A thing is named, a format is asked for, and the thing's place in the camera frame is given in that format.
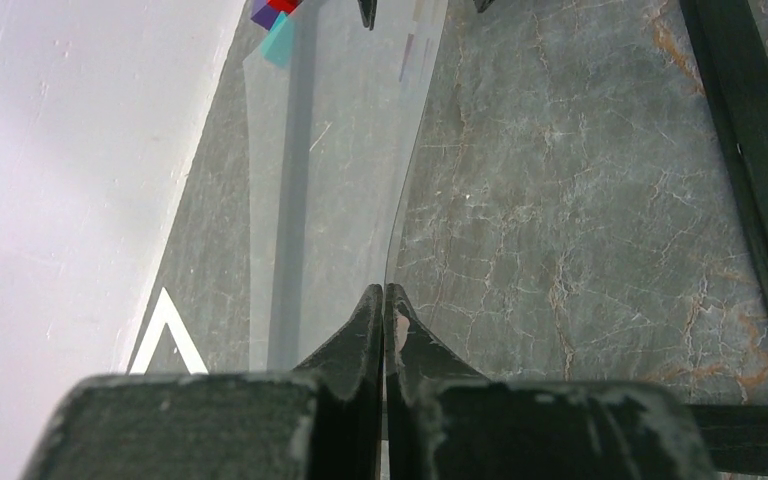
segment black metal leg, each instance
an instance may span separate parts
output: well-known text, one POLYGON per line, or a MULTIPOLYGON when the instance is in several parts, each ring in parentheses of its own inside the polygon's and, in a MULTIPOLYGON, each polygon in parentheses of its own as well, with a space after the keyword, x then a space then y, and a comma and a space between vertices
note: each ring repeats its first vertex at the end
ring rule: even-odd
POLYGON ((714 466, 768 476, 768 407, 691 405, 714 466))
POLYGON ((375 28, 375 11, 378 8, 378 0, 358 0, 360 6, 360 20, 363 26, 372 30, 375 28))
POLYGON ((768 312, 768 61, 745 0, 681 0, 768 312))
POLYGON ((487 8, 490 7, 490 4, 495 2, 496 0, 472 0, 475 3, 475 9, 478 10, 478 13, 482 13, 487 8))
POLYGON ((692 417, 633 383, 491 383, 384 303, 390 475, 403 479, 714 478, 692 417))
POLYGON ((367 287, 349 321, 295 368, 320 378, 311 477, 378 478, 383 292, 367 287))

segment black metal bar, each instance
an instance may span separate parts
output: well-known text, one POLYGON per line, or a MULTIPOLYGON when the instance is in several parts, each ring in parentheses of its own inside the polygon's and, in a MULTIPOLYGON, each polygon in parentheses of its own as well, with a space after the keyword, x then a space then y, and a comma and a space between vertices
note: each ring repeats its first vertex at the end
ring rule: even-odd
POLYGON ((22 478, 307 478, 320 390, 304 374, 85 380, 22 478))
POLYGON ((716 478, 693 418, 654 385, 430 387, 414 409, 422 478, 716 478))
POLYGON ((367 287, 349 321, 295 369, 328 387, 317 412, 313 478, 378 478, 383 301, 380 285, 367 287))
POLYGON ((768 476, 768 407, 691 405, 714 466, 768 476))
POLYGON ((387 285, 384 296, 384 372, 390 477, 417 478, 420 447, 410 409, 419 394, 420 382, 423 378, 483 380, 484 376, 425 328, 404 289, 395 284, 387 285))
MULTIPOLYGON (((321 4, 321 0, 314 0, 299 8, 319 9, 321 4)), ((316 18, 316 12, 303 13, 305 18, 316 18)), ((271 370, 289 370, 299 362, 309 141, 313 128, 314 82, 311 78, 316 65, 316 31, 315 21, 295 23, 266 360, 271 370)))
POLYGON ((472 0, 473 3, 475 3, 475 9, 478 10, 478 13, 483 13, 485 10, 487 10, 490 7, 490 4, 495 2, 496 0, 472 0))
POLYGON ((743 0, 681 0, 768 312, 768 60, 743 0))
POLYGON ((360 20, 363 26, 372 30, 375 28, 375 13, 378 10, 378 0, 358 0, 360 20))

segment teal object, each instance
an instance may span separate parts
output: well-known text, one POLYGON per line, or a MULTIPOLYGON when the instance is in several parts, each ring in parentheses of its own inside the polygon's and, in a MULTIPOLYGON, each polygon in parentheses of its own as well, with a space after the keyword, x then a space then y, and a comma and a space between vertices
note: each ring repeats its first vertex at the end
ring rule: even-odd
POLYGON ((295 25, 286 13, 281 12, 275 23, 266 35, 266 39, 260 44, 260 52, 263 58, 274 65, 284 68, 290 64, 290 55, 293 53, 293 35, 295 25))

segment marble floor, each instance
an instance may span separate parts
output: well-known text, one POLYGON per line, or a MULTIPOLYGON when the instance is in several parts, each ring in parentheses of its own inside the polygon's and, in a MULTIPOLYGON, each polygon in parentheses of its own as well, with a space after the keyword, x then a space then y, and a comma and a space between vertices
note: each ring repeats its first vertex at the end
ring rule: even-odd
POLYGON ((451 0, 409 182, 389 276, 486 375, 768 404, 768 321, 678 2, 451 0))

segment black metal frame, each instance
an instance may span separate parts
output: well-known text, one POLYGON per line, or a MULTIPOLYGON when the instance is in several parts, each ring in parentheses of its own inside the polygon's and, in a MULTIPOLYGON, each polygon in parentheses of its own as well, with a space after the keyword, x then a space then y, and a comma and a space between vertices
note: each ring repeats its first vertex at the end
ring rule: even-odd
POLYGON ((291 372, 83 382, 24 478, 378 478, 385 373, 396 480, 768 475, 768 407, 682 406, 632 382, 493 383, 400 286, 372 285, 291 372))
POLYGON ((768 59, 745 0, 681 0, 768 313, 768 59))
POLYGON ((372 30, 375 27, 375 13, 378 10, 378 0, 358 0, 360 6, 360 21, 363 26, 372 30))

